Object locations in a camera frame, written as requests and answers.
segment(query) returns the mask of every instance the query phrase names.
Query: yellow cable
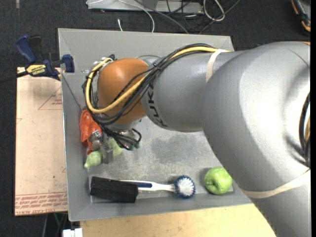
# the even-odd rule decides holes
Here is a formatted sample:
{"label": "yellow cable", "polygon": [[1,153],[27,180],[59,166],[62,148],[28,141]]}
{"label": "yellow cable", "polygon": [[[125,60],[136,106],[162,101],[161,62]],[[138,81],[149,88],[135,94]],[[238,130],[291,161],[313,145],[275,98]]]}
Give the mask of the yellow cable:
{"label": "yellow cable", "polygon": [[204,51],[204,52],[210,52],[210,53],[213,53],[217,50],[217,48],[212,48],[212,47],[205,47],[205,46],[197,46],[197,47],[190,47],[190,48],[187,48],[187,49],[184,49],[178,53],[176,53],[175,55],[173,55],[171,57],[174,58],[180,54],[183,54],[183,53],[187,53],[187,52],[191,52],[191,51]]}
{"label": "yellow cable", "polygon": [[307,124],[305,127],[305,143],[307,143],[311,135],[311,116],[308,117]]}
{"label": "yellow cable", "polygon": [[[217,49],[216,48],[212,48],[212,47],[204,47],[204,46],[200,46],[200,47],[190,47],[187,49],[184,49],[178,53],[176,53],[175,55],[173,55],[171,57],[174,58],[180,54],[183,53],[187,53],[187,52],[191,52],[191,51],[204,51],[204,52],[215,52]],[[143,77],[142,79],[140,79],[136,84],[134,84],[128,91],[126,91],[122,96],[120,96],[115,102],[113,102],[112,104],[110,104],[109,106],[103,108],[103,109],[95,109],[93,108],[91,102],[90,102],[90,98],[89,98],[89,92],[90,92],[90,85],[91,85],[91,81],[92,81],[92,76],[94,75],[94,72],[100,68],[101,66],[105,65],[105,63],[107,63],[108,61],[110,61],[110,59],[105,59],[104,61],[102,61],[101,63],[99,63],[98,65],[96,65],[92,70],[91,73],[88,76],[87,79],[87,85],[86,85],[86,89],[85,89],[85,99],[87,102],[87,107],[93,112],[93,113],[105,113],[108,112],[109,110],[113,109],[114,107],[116,107],[119,103],[121,103],[127,96],[131,95],[132,93],[135,92],[135,90],[137,89],[137,87],[142,83],[142,81],[146,78]]]}

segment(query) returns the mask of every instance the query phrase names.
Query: dish brush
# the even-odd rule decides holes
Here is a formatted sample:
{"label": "dish brush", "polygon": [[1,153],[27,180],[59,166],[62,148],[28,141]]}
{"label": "dish brush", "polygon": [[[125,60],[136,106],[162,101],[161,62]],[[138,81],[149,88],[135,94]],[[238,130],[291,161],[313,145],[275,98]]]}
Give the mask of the dish brush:
{"label": "dish brush", "polygon": [[174,192],[180,198],[191,198],[196,192],[193,180],[186,175],[179,176],[173,184],[159,184],[148,181],[121,180],[136,184],[139,191],[169,191]]}

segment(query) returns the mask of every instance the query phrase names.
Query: clamp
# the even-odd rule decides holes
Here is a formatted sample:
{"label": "clamp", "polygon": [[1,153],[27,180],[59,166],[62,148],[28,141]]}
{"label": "clamp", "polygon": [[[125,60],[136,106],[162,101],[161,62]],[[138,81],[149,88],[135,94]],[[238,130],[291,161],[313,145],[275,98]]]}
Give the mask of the clamp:
{"label": "clamp", "polygon": [[65,64],[66,72],[74,72],[74,60],[71,55],[65,54],[61,60],[51,62],[48,59],[41,60],[40,53],[40,36],[29,38],[29,35],[23,35],[16,41],[16,47],[21,55],[23,55],[28,63],[25,66],[25,71],[18,73],[17,77],[31,75],[33,77],[50,77],[56,80],[61,80],[60,73],[55,69],[55,66]]}

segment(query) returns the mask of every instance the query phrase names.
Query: orange bag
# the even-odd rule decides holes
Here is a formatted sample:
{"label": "orange bag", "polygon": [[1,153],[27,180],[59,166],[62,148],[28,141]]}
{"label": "orange bag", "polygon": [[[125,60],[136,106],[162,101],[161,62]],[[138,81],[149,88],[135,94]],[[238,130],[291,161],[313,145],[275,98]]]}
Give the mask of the orange bag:
{"label": "orange bag", "polygon": [[99,130],[102,133],[101,127],[93,120],[88,110],[83,110],[80,117],[80,131],[81,142],[87,148],[87,154],[92,152],[92,143],[89,141],[89,137],[92,132]]}

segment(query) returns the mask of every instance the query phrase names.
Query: black sponge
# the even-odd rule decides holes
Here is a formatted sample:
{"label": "black sponge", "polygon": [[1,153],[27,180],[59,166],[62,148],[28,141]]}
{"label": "black sponge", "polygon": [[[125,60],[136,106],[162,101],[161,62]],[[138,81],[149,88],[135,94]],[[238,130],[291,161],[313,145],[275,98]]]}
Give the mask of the black sponge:
{"label": "black sponge", "polygon": [[137,185],[107,178],[93,176],[90,187],[90,195],[113,202],[134,203],[138,196]]}

